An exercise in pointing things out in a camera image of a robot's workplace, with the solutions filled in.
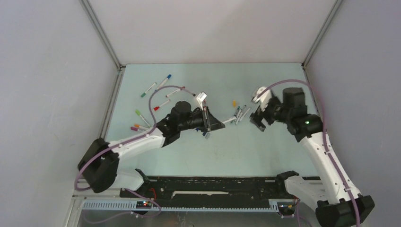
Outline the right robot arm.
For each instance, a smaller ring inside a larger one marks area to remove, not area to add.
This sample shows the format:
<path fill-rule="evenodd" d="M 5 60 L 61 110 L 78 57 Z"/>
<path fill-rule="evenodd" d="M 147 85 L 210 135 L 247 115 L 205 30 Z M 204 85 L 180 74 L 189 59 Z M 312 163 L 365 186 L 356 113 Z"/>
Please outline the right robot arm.
<path fill-rule="evenodd" d="M 302 144 L 323 184 L 318 189 L 308 183 L 295 171 L 287 171 L 276 176 L 275 192 L 279 197 L 289 195 L 298 197 L 310 209 L 322 227 L 351 227 L 362 224 L 375 203 L 371 196 L 362 195 L 340 164 L 318 115 L 310 114 L 305 103 L 305 94 L 300 87 L 283 90 L 279 100 L 266 87 L 253 93 L 252 102 L 258 108 L 250 115 L 250 121 L 259 130 L 280 122 L 287 126 L 288 132 Z"/>

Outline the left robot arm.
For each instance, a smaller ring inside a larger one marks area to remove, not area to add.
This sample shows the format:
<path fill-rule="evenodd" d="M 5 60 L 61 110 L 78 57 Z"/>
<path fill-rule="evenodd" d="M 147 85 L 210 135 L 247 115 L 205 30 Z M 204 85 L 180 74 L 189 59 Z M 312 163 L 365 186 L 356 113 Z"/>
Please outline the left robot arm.
<path fill-rule="evenodd" d="M 144 197 L 149 192 L 145 175 L 139 169 L 124 171 L 123 163 L 144 152 L 172 144 L 180 138 L 182 131 L 211 132 L 223 128 L 225 124 L 211 114 L 208 106 L 192 109 L 188 102 L 179 101 L 165 118 L 137 137 L 111 142 L 95 139 L 78 163 L 78 170 L 89 185 L 86 189 L 94 193 L 117 187 Z"/>

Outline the dark red cap marker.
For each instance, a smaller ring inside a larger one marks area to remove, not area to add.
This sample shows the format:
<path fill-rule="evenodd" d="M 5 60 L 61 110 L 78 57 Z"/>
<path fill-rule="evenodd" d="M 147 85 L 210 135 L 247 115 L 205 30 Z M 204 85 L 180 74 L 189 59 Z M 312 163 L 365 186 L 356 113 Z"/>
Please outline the dark red cap marker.
<path fill-rule="evenodd" d="M 183 89 L 185 89 L 185 87 L 177 88 L 176 90 L 174 90 L 174 91 L 170 92 L 169 94 L 167 94 L 167 95 L 166 95 L 166 98 L 171 97 L 172 95 L 174 95 L 174 94 L 176 94 L 176 93 L 182 91 Z"/>

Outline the red cap white marker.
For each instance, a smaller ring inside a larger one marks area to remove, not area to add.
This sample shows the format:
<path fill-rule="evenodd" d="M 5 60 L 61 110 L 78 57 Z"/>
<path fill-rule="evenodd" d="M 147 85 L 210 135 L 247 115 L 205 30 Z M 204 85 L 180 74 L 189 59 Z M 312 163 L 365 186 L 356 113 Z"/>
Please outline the red cap white marker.
<path fill-rule="evenodd" d="M 168 104 L 168 103 L 170 103 L 170 102 L 171 102 L 171 100 L 168 99 L 168 100 L 164 101 L 163 103 L 161 103 L 161 104 L 155 106 L 155 107 L 153 108 L 153 110 L 154 110 L 154 111 L 157 111 L 157 110 L 159 110 L 161 107 L 165 106 L 166 104 Z"/>

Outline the green cap white marker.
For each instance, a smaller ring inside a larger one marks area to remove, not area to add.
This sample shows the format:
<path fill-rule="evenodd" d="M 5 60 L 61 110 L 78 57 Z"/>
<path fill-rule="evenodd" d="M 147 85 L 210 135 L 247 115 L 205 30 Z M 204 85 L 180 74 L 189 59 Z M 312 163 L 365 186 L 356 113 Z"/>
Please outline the green cap white marker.
<path fill-rule="evenodd" d="M 149 86 L 149 88 L 147 88 L 147 89 L 140 95 L 140 97 L 144 97 L 156 84 L 157 84 L 156 82 L 154 82 L 153 84 L 151 84 L 151 85 Z"/>

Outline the light green cap marker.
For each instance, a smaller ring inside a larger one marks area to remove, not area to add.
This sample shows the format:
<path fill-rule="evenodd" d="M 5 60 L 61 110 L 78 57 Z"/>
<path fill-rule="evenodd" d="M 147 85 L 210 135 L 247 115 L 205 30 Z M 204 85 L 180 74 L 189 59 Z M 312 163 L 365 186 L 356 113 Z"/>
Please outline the light green cap marker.
<path fill-rule="evenodd" d="M 142 121 L 143 121 L 148 127 L 151 126 L 150 123 L 146 120 L 146 118 L 141 114 L 141 112 L 140 112 L 138 109 L 135 110 L 135 113 L 142 119 Z"/>

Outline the orange cap marker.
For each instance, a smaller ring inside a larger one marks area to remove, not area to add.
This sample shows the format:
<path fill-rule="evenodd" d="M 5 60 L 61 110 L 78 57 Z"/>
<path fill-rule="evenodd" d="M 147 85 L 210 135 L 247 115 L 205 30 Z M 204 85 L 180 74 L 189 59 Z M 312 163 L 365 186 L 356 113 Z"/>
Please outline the orange cap marker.
<path fill-rule="evenodd" d="M 135 124 L 134 127 L 135 127 L 135 128 L 138 128 L 138 129 L 140 129 L 140 130 L 143 130 L 143 131 L 149 130 L 148 127 L 144 127 L 144 126 L 141 126 L 141 125 L 139 125 L 139 124 Z"/>

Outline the purple cap marker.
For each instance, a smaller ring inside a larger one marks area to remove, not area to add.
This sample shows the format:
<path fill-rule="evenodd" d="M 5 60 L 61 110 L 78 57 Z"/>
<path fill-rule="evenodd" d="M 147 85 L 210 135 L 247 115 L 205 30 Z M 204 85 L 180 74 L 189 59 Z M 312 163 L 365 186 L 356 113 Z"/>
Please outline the purple cap marker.
<path fill-rule="evenodd" d="M 141 129 L 141 128 L 137 128 L 137 127 L 131 127 L 132 131 L 146 131 L 146 129 Z"/>

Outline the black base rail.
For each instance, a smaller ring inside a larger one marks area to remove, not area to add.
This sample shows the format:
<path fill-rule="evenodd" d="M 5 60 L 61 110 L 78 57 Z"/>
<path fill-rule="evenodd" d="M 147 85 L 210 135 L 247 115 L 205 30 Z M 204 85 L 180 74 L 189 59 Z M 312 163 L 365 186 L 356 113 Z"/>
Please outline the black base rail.
<path fill-rule="evenodd" d="M 297 205 L 274 177 L 151 176 L 134 193 L 121 189 L 121 198 L 154 199 L 161 207 L 268 208 L 270 202 Z"/>

